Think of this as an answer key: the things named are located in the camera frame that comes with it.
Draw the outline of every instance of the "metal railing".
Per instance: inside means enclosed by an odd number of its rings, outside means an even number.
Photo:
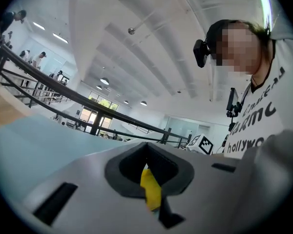
[[[31,66],[29,63],[25,62],[23,59],[21,59],[19,56],[17,56],[16,54],[14,54],[9,48],[7,48],[6,46],[1,47],[2,51],[0,54],[0,77],[2,77],[4,80],[6,80],[6,82],[1,82],[1,84],[3,86],[8,86],[8,87],[13,87],[15,88],[17,91],[19,91],[22,95],[18,96],[18,98],[29,98],[30,102],[27,103],[27,105],[29,107],[31,107],[33,105],[33,103],[36,103],[38,105],[41,105],[42,107],[62,116],[63,118],[66,119],[70,119],[74,122],[76,122],[77,124],[81,125],[84,127],[84,132],[86,129],[86,126],[90,126],[91,127],[91,131],[90,134],[92,135],[98,135],[100,130],[102,131],[106,131],[109,133],[113,133],[113,134],[118,134],[118,135],[123,135],[123,136],[128,136],[128,137],[132,137],[132,138],[140,138],[140,139],[145,139],[145,140],[154,140],[154,141],[159,141],[160,143],[166,144],[167,142],[171,142],[171,143],[178,143],[178,147],[182,144],[182,143],[188,143],[189,139],[191,138],[191,136],[185,137],[185,136],[180,136],[180,135],[176,135],[174,133],[169,131],[165,131],[163,129],[159,129],[157,127],[154,127],[152,125],[146,124],[144,122],[141,122],[139,120],[135,120],[129,116],[123,115],[117,111],[114,111],[112,109],[106,108],[98,103],[95,103],[92,100],[89,100],[88,98],[78,94],[76,91],[73,91],[71,89],[69,89],[66,86],[63,86],[62,84],[60,84],[59,82],[55,81],[53,78],[47,76],[46,74],[42,73],[40,70],[34,68],[33,66]],[[12,74],[11,71],[7,71],[5,70],[4,64],[7,60],[7,58],[9,58],[11,60],[11,62],[15,63],[20,69],[22,69],[24,72],[26,72],[27,74],[29,74],[33,79],[34,82],[36,82],[36,86],[35,88],[27,88],[24,86],[19,86],[17,85],[15,82],[13,82],[11,80],[11,78],[9,78],[7,76],[7,73]],[[46,91],[46,90],[41,90],[40,88],[38,88],[38,84],[43,84],[45,87],[47,87],[47,89],[51,90],[51,91]],[[41,96],[40,94],[37,96],[37,92],[40,92],[42,94],[44,93],[52,93],[52,96],[50,96],[50,94],[48,94],[47,96]],[[41,101],[41,98],[43,99],[50,99],[50,101]],[[85,122],[83,120],[80,120],[78,118],[75,118],[69,114],[63,113],[53,107],[50,107],[49,104],[52,103],[52,99],[53,98],[61,98],[61,100],[59,100],[59,102],[65,100],[72,100],[84,107],[90,108],[92,110],[97,111],[97,116],[94,120],[94,122],[88,123]],[[163,137],[161,139],[153,139],[153,138],[148,138],[148,137],[144,137],[144,136],[136,136],[136,135],[131,135],[131,134],[127,134],[127,133],[123,133],[123,132],[119,132],[119,131],[114,131],[108,128],[104,128],[99,126],[100,125],[100,120],[102,117],[110,117],[110,118],[115,118],[118,119],[120,121],[129,123],[131,125],[136,126],[137,128],[143,128],[146,129],[147,131],[153,131],[153,132],[158,132],[163,134]],[[180,139],[180,141],[168,141],[168,137],[172,136],[172,137],[177,137]]]
[[[138,126],[132,125],[130,123],[128,123],[128,125],[135,127],[137,130],[141,131],[144,134],[149,134],[149,133],[152,133],[153,132],[153,131],[151,131],[149,129],[145,129],[145,128],[142,128],[142,127],[138,127]]]

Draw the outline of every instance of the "black slot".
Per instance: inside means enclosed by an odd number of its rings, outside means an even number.
[[[169,207],[167,199],[162,198],[160,216],[158,220],[165,226],[166,229],[170,229],[183,222],[185,218],[178,214],[174,214]]]
[[[235,171],[235,167],[234,166],[230,166],[230,165],[225,165],[225,164],[220,164],[220,163],[214,163],[211,165],[213,168],[222,170],[222,171],[226,171],[229,173],[234,173]]]
[[[51,225],[64,205],[77,189],[77,185],[63,183],[49,198],[34,212],[34,216],[43,223]]]

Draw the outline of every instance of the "person in background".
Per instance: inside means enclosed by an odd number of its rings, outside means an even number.
[[[1,21],[0,21],[0,46],[4,44],[4,39],[2,38],[2,34],[4,31],[7,30],[7,28],[12,24],[12,22],[15,21],[21,21],[26,17],[26,10],[21,10],[18,13],[16,12],[5,12],[2,15]]]
[[[117,139],[117,137],[118,137],[117,134],[113,134],[113,139]]]
[[[63,71],[62,71],[62,70],[60,70],[57,74],[54,74],[53,79],[54,79],[54,80],[58,80],[58,78],[59,78],[59,76],[60,76],[61,74],[63,74]]]
[[[8,45],[7,47],[8,47],[9,49],[12,49],[12,48],[13,48],[13,46],[12,46],[11,44],[10,44],[10,45]]]
[[[65,80],[61,80],[60,81],[60,84],[62,84],[63,86],[66,86],[67,85],[67,80],[65,79]]]
[[[30,50],[23,50],[20,54],[20,57],[24,60],[27,61],[28,56],[29,56]]]
[[[32,64],[35,68],[38,68],[38,66],[41,62],[41,59],[44,57],[47,57],[47,55],[45,54],[45,51],[41,52],[39,55],[32,56],[29,59],[28,63]]]
[[[105,133],[105,134],[103,135],[103,138],[109,138],[109,135],[108,135],[107,133]]]

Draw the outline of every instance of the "handrail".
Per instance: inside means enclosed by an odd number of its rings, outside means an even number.
[[[34,79],[31,79],[31,78],[28,78],[28,77],[26,77],[26,76],[19,75],[19,74],[14,73],[14,72],[12,72],[12,71],[10,71],[10,70],[7,70],[7,69],[2,69],[2,71],[7,72],[7,73],[9,73],[9,74],[11,74],[11,75],[14,75],[14,76],[18,76],[18,77],[20,77],[20,78],[23,78],[24,80],[38,82],[37,80],[34,80]]]
[[[29,63],[25,62],[23,59],[21,59],[18,55],[13,53],[8,47],[2,46],[2,52],[3,60],[4,58],[9,58],[13,63],[15,63],[19,68],[23,69],[26,73],[28,73],[30,76],[38,80],[39,82],[43,83],[47,87],[57,91],[57,93],[60,93],[61,95],[71,99],[72,101],[75,101],[83,106],[86,106],[92,110],[101,111],[104,115],[119,119],[121,121],[142,127],[147,128],[149,130],[152,130],[154,132],[162,133],[168,136],[173,136],[181,139],[188,139],[187,137],[176,135],[167,131],[164,131],[162,129],[159,129],[157,127],[151,126],[149,124],[146,124],[142,121],[135,120],[134,118],[131,118],[129,116],[123,115],[117,111],[114,111],[112,109],[106,108],[100,104],[97,104],[88,98],[78,94],[77,92],[69,89],[66,86],[63,86],[62,84],[55,81],[53,78],[45,75],[40,70],[34,68]]]
[[[144,133],[144,134],[148,134],[150,132],[152,132],[151,130],[147,130],[145,128],[142,128],[142,127],[138,127],[138,126],[135,126],[137,130],[139,130],[140,132]]]
[[[38,100],[37,98],[35,98],[34,96],[30,95],[29,93],[27,93],[26,91],[24,91],[22,88],[20,88],[17,84],[15,84],[12,80],[10,80],[6,75],[1,74],[1,76],[6,79],[9,83],[14,85],[14,88],[16,88],[18,91],[20,91],[21,93],[23,93],[24,95],[26,95],[28,98],[30,98],[31,100],[33,100],[34,102],[36,102],[37,104],[41,105],[42,107],[50,110],[53,113],[56,113],[64,118],[73,120],[75,122],[80,123],[81,125],[85,125],[85,126],[90,126],[92,127],[92,124],[85,122],[83,120],[80,120],[78,118],[75,118],[69,114],[63,113],[62,111],[59,111],[53,107],[50,107],[46,104],[44,104],[42,101]],[[119,131],[114,131],[105,127],[98,127],[99,130],[102,131],[106,131],[109,133],[113,133],[113,134],[119,134],[119,135],[124,135],[124,136],[128,136],[128,137],[132,137],[132,138],[141,138],[141,139],[146,139],[146,140],[154,140],[154,141],[159,141],[160,139],[154,139],[154,138],[148,138],[148,137],[143,137],[143,136],[136,136],[136,135],[131,135],[131,134],[127,134],[127,133],[123,133],[123,132],[119,132]],[[166,141],[166,142],[171,142],[171,143],[182,143],[181,140],[180,141]]]

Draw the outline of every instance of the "person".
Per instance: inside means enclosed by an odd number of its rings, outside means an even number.
[[[225,156],[242,158],[247,148],[260,146],[286,129],[284,122],[290,116],[280,107],[285,98],[277,94],[287,88],[285,82],[290,84],[284,76],[292,77],[293,28],[282,11],[271,31],[247,21],[223,19],[209,28],[206,44],[217,66],[251,75],[242,111],[224,149]]]
[[[5,12],[0,21],[0,46],[4,43],[4,39],[2,38],[2,34],[7,28],[15,21],[21,21],[26,17],[26,10],[20,10],[18,13],[16,12]]]
[[[32,64],[35,68],[38,68],[41,62],[41,59],[44,57],[47,57],[47,55],[45,54],[45,51],[41,52],[39,55],[32,56],[29,59],[28,63]]]
[[[29,56],[30,50],[23,50],[20,54],[20,57],[24,60],[27,61],[28,56]]]
[[[113,139],[117,139],[117,137],[118,137],[118,135],[116,133],[113,134]]]
[[[9,44],[8,46],[7,46],[9,49],[12,49],[13,48],[13,46],[11,45],[11,44]]]
[[[65,79],[65,80],[61,80],[60,81],[60,84],[62,84],[63,86],[66,86],[67,85],[67,80]]]
[[[58,78],[59,78],[59,76],[60,76],[61,74],[63,74],[63,71],[62,71],[62,70],[60,70],[57,74],[54,74],[52,78],[53,78],[54,80],[58,80]]]
[[[109,135],[107,133],[104,133],[103,138],[109,138]]]

